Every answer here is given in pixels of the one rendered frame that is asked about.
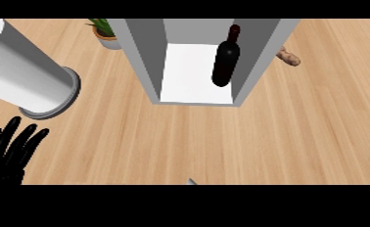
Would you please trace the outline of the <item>grey open cabinet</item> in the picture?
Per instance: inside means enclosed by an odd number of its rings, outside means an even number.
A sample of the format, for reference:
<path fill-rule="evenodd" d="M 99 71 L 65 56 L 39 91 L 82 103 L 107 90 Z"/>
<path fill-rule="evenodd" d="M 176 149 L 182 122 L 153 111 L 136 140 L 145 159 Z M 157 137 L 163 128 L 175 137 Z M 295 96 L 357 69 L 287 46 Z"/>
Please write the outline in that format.
<path fill-rule="evenodd" d="M 111 19 L 108 21 L 151 102 L 238 107 L 295 30 L 298 19 Z M 230 83 L 212 82 L 216 47 L 241 27 Z"/>

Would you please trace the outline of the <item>potted green plant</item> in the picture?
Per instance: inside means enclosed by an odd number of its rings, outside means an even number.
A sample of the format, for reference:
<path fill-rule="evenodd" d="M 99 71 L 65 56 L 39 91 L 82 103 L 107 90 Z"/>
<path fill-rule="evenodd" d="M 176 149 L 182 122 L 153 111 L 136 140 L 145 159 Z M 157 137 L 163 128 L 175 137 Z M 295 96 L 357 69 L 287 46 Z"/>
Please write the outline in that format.
<path fill-rule="evenodd" d="M 101 45 L 110 50 L 120 50 L 122 46 L 107 19 L 90 19 L 89 26 Z"/>

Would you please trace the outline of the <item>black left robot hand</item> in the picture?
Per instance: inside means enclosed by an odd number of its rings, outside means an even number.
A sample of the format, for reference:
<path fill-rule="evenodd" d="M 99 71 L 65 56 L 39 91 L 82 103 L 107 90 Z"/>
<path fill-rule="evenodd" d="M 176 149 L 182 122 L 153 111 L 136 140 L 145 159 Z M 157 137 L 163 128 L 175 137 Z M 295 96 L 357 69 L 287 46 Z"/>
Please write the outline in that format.
<path fill-rule="evenodd" d="M 5 128 L 0 128 L 0 186 L 18 186 L 25 177 L 25 168 L 36 148 L 49 134 L 43 128 L 36 135 L 37 125 L 31 124 L 16 138 L 14 135 L 21 125 L 21 118 L 15 116 Z"/>

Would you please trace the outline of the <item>brown bread loaf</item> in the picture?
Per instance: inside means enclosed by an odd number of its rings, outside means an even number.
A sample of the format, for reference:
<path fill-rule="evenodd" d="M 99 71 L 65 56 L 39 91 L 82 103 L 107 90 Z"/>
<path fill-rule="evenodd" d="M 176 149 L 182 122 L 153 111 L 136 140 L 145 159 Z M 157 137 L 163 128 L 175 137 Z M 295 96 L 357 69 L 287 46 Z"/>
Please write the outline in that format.
<path fill-rule="evenodd" d="M 277 57 L 290 65 L 298 66 L 301 64 L 301 59 L 286 51 L 284 47 L 280 47 L 280 50 L 277 52 Z"/>

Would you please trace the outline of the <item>dark red wine bottle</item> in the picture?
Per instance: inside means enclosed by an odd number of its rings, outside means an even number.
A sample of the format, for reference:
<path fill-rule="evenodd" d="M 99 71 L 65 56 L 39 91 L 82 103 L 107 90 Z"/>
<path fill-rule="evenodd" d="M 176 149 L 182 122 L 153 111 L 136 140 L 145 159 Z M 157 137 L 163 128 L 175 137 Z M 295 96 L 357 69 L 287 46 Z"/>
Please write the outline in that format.
<path fill-rule="evenodd" d="M 216 61 L 213 68 L 212 80 L 218 87 L 224 87 L 233 76 L 236 64 L 240 57 L 240 47 L 237 38 L 240 34 L 240 26 L 234 24 L 230 27 L 227 40 L 218 45 L 216 48 Z"/>

